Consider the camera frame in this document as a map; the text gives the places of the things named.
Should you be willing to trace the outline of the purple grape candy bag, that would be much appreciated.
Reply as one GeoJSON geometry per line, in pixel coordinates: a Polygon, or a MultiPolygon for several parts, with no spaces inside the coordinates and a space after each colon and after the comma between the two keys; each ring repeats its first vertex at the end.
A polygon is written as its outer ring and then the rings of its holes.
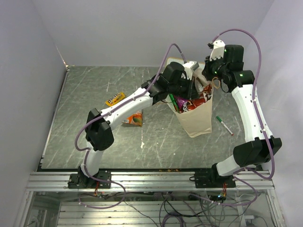
{"type": "Polygon", "coordinates": [[[188,106],[187,106],[189,100],[178,97],[178,96],[175,97],[175,100],[176,100],[176,103],[178,106],[179,113],[184,113],[184,112],[189,111],[188,106]]]}

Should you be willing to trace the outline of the red snack bag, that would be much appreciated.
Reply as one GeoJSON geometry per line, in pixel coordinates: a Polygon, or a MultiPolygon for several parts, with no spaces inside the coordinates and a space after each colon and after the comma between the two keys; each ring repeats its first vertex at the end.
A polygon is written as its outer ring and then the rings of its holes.
{"type": "Polygon", "coordinates": [[[208,102],[212,98],[212,95],[213,95],[213,88],[211,85],[208,85],[203,89],[199,98],[186,101],[182,105],[181,111],[184,113],[196,109],[202,104],[208,102]]]}

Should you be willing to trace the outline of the beige paper bag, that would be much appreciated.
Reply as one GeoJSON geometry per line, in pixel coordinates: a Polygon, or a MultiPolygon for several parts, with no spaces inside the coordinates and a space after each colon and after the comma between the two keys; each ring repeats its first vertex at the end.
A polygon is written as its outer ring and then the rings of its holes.
{"type": "MultiPolygon", "coordinates": [[[[194,77],[195,79],[199,78],[200,80],[206,81],[206,78],[202,75],[201,68],[198,68],[194,71],[194,77]]],[[[213,96],[214,89],[218,87],[214,84],[213,81],[210,81],[210,85],[213,88],[212,98],[194,110],[184,113],[177,113],[174,109],[173,104],[171,103],[169,96],[167,96],[162,102],[163,104],[167,104],[169,106],[169,108],[176,115],[185,132],[191,138],[212,132],[213,96]]]]}

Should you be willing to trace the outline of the large green Chiaba chips bag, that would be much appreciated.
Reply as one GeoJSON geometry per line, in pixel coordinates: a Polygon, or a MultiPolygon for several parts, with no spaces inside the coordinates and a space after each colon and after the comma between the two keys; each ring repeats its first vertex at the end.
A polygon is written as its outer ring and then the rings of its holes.
{"type": "Polygon", "coordinates": [[[179,108],[178,108],[178,105],[177,105],[177,102],[176,102],[174,96],[172,94],[169,94],[169,98],[171,100],[171,103],[174,106],[175,111],[178,113],[179,112],[179,108]]]}

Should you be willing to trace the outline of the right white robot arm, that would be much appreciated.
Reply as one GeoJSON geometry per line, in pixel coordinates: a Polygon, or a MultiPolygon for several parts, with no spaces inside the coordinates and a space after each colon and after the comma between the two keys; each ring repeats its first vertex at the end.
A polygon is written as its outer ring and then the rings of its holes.
{"type": "Polygon", "coordinates": [[[235,100],[244,126],[245,143],[236,146],[233,154],[217,163],[216,171],[209,175],[209,183],[219,187],[230,176],[244,167],[267,163],[271,154],[282,146],[275,138],[262,113],[257,90],[253,87],[255,77],[251,70],[244,70],[244,48],[241,45],[225,44],[221,40],[209,43],[212,52],[205,59],[202,74],[207,80],[218,78],[228,87],[235,100]]]}

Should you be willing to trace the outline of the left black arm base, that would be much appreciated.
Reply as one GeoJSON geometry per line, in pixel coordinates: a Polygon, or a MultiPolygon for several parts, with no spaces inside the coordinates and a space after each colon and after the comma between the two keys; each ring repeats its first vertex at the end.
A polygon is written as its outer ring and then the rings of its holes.
{"type": "Polygon", "coordinates": [[[94,175],[95,178],[105,180],[105,182],[99,182],[92,178],[87,177],[81,170],[78,168],[76,174],[71,174],[68,181],[69,189],[109,189],[111,186],[111,174],[107,171],[101,171],[94,175]]]}

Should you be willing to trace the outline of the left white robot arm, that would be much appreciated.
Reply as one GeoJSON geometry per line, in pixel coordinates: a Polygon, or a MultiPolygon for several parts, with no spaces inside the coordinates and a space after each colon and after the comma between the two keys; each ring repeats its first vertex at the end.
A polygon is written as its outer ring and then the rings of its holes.
{"type": "Polygon", "coordinates": [[[86,133],[87,152],[80,166],[80,183],[91,188],[96,184],[99,162],[104,150],[114,143],[113,130],[127,117],[166,99],[169,94],[184,99],[198,97],[193,74],[199,63],[189,61],[184,64],[172,61],[164,70],[159,70],[150,80],[117,104],[98,111],[92,109],[81,132],[86,133]]]}

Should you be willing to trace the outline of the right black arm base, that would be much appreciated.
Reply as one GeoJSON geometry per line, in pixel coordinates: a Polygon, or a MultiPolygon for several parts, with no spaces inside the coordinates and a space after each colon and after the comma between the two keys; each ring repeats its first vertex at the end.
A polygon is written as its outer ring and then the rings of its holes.
{"type": "Polygon", "coordinates": [[[217,170],[212,168],[197,169],[193,176],[189,178],[195,183],[196,188],[235,188],[236,183],[233,176],[219,176],[217,170]]]}

